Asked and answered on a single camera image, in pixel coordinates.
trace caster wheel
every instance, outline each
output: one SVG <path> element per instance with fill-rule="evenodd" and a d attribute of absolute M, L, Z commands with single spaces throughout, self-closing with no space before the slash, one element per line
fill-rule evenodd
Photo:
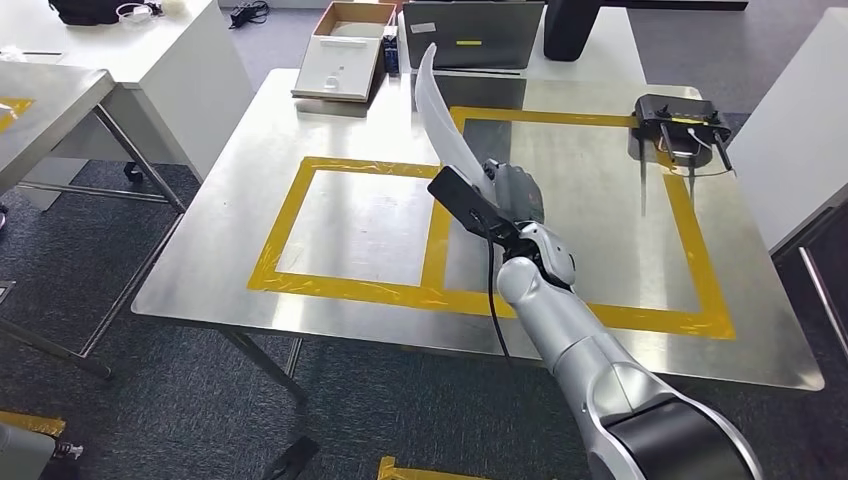
<path fill-rule="evenodd" d="M 141 183 L 144 181 L 144 175 L 141 172 L 128 172 L 127 180 L 132 183 Z"/>
<path fill-rule="evenodd" d="M 135 163 L 133 162 L 124 165 L 124 175 L 132 183 L 141 183 L 144 180 L 144 175 L 135 169 Z"/>

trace yellow tape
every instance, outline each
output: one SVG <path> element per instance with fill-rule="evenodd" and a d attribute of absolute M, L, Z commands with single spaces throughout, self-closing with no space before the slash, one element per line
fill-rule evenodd
<path fill-rule="evenodd" d="M 31 432 L 58 437 L 65 431 L 65 421 L 58 418 L 36 417 L 22 413 L 0 412 L 0 423 Z"/>
<path fill-rule="evenodd" d="M 451 116 L 460 132 L 465 128 L 466 120 L 472 118 L 475 120 L 627 128 L 637 125 L 635 118 L 631 116 L 469 107 L 454 107 L 451 109 Z M 667 154 L 657 151 L 656 155 L 660 165 L 669 169 L 674 168 Z M 248 280 L 248 288 L 488 316 L 488 297 L 485 293 L 444 288 L 451 216 L 447 210 L 436 202 L 434 202 L 430 216 L 421 282 L 418 286 L 276 271 L 280 255 L 288 241 L 316 170 L 432 178 L 438 173 L 439 168 L 435 165 L 367 162 L 319 157 L 305 158 L 268 235 L 268 240 L 262 249 L 253 274 Z M 680 241 L 686 254 L 695 292 L 701 305 L 701 312 L 679 312 L 598 304 L 590 304 L 589 308 L 604 325 L 612 328 L 732 339 L 735 336 L 733 325 L 730 315 L 727 313 L 721 287 L 715 278 L 684 179 L 677 175 L 665 174 L 663 181 Z M 495 308 L 499 316 L 515 318 L 515 312 L 500 296 L 495 299 Z"/>
<path fill-rule="evenodd" d="M 20 117 L 29 107 L 32 106 L 34 100 L 30 98 L 10 98 L 0 97 L 0 104 L 12 107 L 15 115 L 8 113 L 6 109 L 0 109 L 0 132 L 3 132 L 15 123 L 15 116 Z"/>
<path fill-rule="evenodd" d="M 383 457 L 380 459 L 380 468 L 377 470 L 377 480 L 486 480 L 482 477 L 469 477 L 467 475 L 456 475 L 453 473 L 429 472 L 427 470 L 414 470 L 411 468 L 395 467 L 395 457 Z"/>
<path fill-rule="evenodd" d="M 684 117 L 672 117 L 672 121 L 676 123 L 686 123 L 689 125 L 706 125 L 707 122 L 703 120 L 695 120 L 694 118 L 684 118 Z"/>

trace laptop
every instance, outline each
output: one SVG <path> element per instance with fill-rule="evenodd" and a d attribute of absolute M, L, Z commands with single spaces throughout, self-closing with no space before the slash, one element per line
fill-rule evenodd
<path fill-rule="evenodd" d="M 544 2 L 418 1 L 403 4 L 412 68 L 438 46 L 435 68 L 527 68 Z"/>

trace gray carpet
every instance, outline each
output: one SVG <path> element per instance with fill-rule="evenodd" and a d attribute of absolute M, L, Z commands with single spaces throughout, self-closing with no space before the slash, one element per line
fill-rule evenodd
<path fill-rule="evenodd" d="M 299 34 L 283 36 L 271 22 L 282 28 L 295 18 L 308 32 L 318 13 L 274 12 L 268 24 L 234 32 L 255 85 L 270 68 L 297 66 L 303 50 L 293 38 Z M 76 182 L 126 187 L 120 168 L 91 162 Z M 196 191 L 187 169 L 163 170 L 184 199 Z M 72 195 L 46 213 L 16 193 L 2 201 L 12 211 L 0 232 L 0 279 L 19 284 L 0 316 L 72 346 L 84 341 L 172 215 L 167 206 Z M 839 228 L 833 238 L 844 238 L 848 229 Z M 828 242 L 816 247 L 820 262 L 844 265 L 838 240 Z M 787 258 L 780 273 L 826 389 L 672 382 L 740 427 L 767 478 L 848 478 L 846 362 L 799 259 Z M 839 269 L 827 274 L 844 281 Z M 280 361 L 288 353 L 285 338 L 257 341 Z M 307 340 L 296 377 L 311 401 L 296 410 L 215 332 L 125 311 L 95 357 L 115 368 L 115 380 L 104 383 L 0 338 L 0 408 L 67 419 L 66 438 L 87 448 L 83 479 L 258 479 L 302 434 L 322 448 L 302 478 L 373 479 L 383 455 L 493 479 L 588 478 L 578 433 L 541 369 Z"/>
<path fill-rule="evenodd" d="M 751 0 L 744 12 L 629 10 L 648 83 L 690 85 L 728 112 L 753 112 L 827 7 L 848 0 Z"/>

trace yellow tape square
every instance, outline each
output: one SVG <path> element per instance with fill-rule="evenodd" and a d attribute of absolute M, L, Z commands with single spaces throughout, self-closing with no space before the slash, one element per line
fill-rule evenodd
<path fill-rule="evenodd" d="M 451 116 L 462 132 L 469 119 L 517 122 L 632 127 L 634 119 L 613 115 L 578 115 L 570 113 L 531 112 L 490 108 L 454 107 Z M 657 151 L 660 163 L 669 166 L 668 157 Z M 426 310 L 489 315 L 488 297 L 484 292 L 451 290 L 444 287 L 447 265 L 450 214 L 439 203 L 433 203 L 421 282 L 418 286 L 354 280 L 339 277 L 277 272 L 276 266 L 297 219 L 315 172 L 369 173 L 416 178 L 433 178 L 440 167 L 389 162 L 306 157 L 301 162 L 280 213 L 274 222 L 247 287 L 252 290 L 294 293 L 317 297 L 357 300 L 398 305 Z M 589 307 L 607 327 L 687 334 L 716 339 L 735 338 L 721 287 L 715 278 L 704 239 L 683 177 L 664 174 L 663 182 L 671 210 L 686 254 L 700 312 L 681 312 L 616 305 L 590 304 Z M 500 298 L 495 299 L 499 316 L 515 318 L 515 312 Z"/>

